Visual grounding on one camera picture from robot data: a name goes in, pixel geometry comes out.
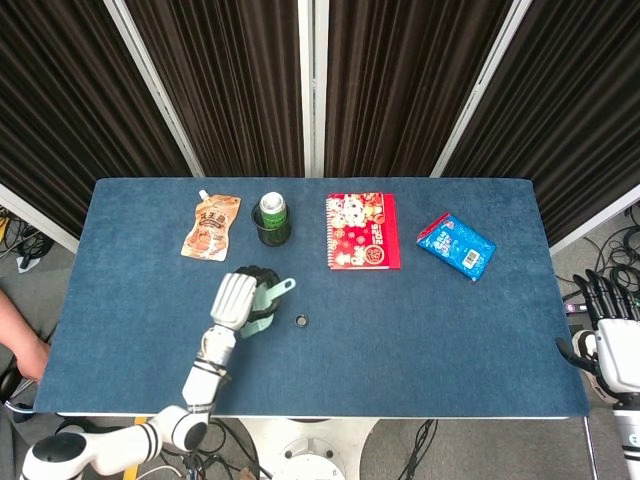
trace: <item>blue snack bag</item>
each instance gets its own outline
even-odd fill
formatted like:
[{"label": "blue snack bag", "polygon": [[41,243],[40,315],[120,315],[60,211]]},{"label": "blue snack bag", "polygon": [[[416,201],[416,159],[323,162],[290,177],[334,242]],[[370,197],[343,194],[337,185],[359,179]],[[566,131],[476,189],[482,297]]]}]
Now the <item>blue snack bag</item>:
[{"label": "blue snack bag", "polygon": [[437,255],[474,282],[480,278],[495,243],[476,233],[449,212],[418,235],[418,245]]}]

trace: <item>green can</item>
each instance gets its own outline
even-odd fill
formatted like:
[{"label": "green can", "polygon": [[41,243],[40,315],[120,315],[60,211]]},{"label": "green can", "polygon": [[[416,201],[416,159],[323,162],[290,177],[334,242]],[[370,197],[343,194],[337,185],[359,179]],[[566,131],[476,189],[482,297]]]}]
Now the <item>green can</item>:
[{"label": "green can", "polygon": [[260,199],[260,213],[264,227],[269,230],[281,227],[287,220],[287,206],[278,192],[269,192]]}]

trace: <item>white robotic hand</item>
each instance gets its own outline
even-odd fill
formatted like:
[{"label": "white robotic hand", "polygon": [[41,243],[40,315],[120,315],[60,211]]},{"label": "white robotic hand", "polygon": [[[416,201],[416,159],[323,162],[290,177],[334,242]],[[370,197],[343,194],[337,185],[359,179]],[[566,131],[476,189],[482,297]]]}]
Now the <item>white robotic hand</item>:
[{"label": "white robotic hand", "polygon": [[572,365],[594,375],[618,403],[613,413],[618,423],[632,480],[640,480],[640,311],[633,295],[606,278],[587,270],[585,280],[573,279],[587,304],[596,337],[596,354],[576,355],[564,339],[557,338],[560,353]]},{"label": "white robotic hand", "polygon": [[112,475],[157,457],[164,443],[183,451],[197,448],[207,432],[209,414],[235,346],[234,333],[247,321],[256,278],[225,275],[211,309],[214,326],[202,337],[200,351],[182,390],[187,409],[171,406],[143,425],[105,434],[63,431],[34,445],[25,458],[23,480],[77,480],[91,464]]}]

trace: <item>table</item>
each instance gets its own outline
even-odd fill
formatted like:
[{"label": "table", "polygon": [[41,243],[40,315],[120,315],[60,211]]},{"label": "table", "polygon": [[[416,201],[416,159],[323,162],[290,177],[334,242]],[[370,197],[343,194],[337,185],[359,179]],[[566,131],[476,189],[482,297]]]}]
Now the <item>table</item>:
[{"label": "table", "polygon": [[[242,197],[225,262],[180,256],[200,189]],[[277,248],[250,219],[272,190],[293,223]],[[329,270],[325,198],[361,191],[395,194],[401,270]],[[416,245],[445,211],[497,245],[478,282]],[[220,280],[251,264],[297,287],[268,330],[238,342],[216,415],[587,415],[579,374],[554,345],[569,332],[532,185],[516,179],[100,180],[35,408],[148,415],[182,405]],[[305,329],[294,325],[301,313]]]}]

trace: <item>red notebook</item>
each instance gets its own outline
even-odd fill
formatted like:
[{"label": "red notebook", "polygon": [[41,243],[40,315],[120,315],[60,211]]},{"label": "red notebook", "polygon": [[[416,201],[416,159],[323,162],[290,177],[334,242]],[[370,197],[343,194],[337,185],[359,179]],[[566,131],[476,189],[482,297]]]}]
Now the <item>red notebook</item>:
[{"label": "red notebook", "polygon": [[400,268],[393,194],[330,194],[327,244],[332,270]]}]

